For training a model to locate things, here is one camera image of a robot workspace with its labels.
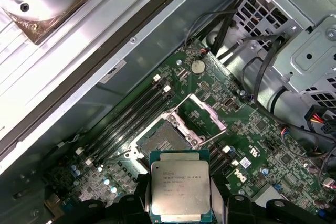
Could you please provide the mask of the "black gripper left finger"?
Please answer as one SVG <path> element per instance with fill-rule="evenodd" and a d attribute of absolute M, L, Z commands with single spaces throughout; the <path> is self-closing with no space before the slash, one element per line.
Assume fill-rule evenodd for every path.
<path fill-rule="evenodd" d="M 145 202 L 149 199 L 151 175 L 140 174 L 134 194 L 122 196 L 118 202 L 106 207 L 98 200 L 79 203 L 53 223 L 151 223 Z"/>

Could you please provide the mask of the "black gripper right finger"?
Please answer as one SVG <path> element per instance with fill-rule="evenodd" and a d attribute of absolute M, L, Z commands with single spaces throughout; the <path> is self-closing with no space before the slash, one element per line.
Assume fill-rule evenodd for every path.
<path fill-rule="evenodd" d="M 284 199 L 261 207 L 248 197 L 231 194 L 222 179 L 211 179 L 212 206 L 218 223 L 325 223 Z"/>

